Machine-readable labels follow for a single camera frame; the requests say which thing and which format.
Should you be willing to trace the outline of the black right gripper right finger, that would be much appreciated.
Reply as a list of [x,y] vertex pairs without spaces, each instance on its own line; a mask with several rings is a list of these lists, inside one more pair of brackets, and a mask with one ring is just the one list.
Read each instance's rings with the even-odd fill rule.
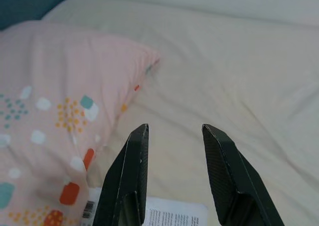
[[254,167],[222,130],[203,124],[211,193],[222,226],[282,226],[284,223]]

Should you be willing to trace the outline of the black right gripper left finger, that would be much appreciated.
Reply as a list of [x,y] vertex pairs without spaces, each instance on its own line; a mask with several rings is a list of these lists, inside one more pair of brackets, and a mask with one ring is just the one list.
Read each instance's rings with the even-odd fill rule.
[[107,171],[94,226],[141,226],[145,220],[148,182],[149,125],[130,133]]

